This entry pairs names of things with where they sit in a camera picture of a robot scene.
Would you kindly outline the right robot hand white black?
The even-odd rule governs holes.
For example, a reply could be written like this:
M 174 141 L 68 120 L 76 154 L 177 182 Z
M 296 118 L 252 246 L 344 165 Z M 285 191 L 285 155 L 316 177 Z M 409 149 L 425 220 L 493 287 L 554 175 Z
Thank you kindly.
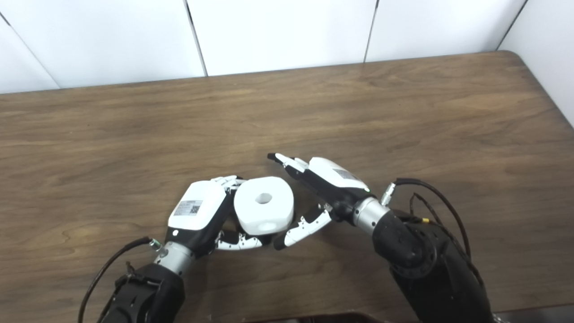
M 329 159 L 316 156 L 305 162 L 280 153 L 268 153 L 267 158 L 281 164 L 293 179 L 322 200 L 274 240 L 277 251 L 313 235 L 331 221 L 355 225 L 353 217 L 363 204 L 375 198 L 365 182 Z

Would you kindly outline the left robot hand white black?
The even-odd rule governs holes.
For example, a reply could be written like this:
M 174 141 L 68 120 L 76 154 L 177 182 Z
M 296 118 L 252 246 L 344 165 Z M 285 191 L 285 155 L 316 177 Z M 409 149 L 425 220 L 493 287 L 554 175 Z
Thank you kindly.
M 199 259 L 216 249 L 241 251 L 271 243 L 238 223 L 235 193 L 246 180 L 236 175 L 193 182 L 168 218 L 166 245 L 178 244 Z

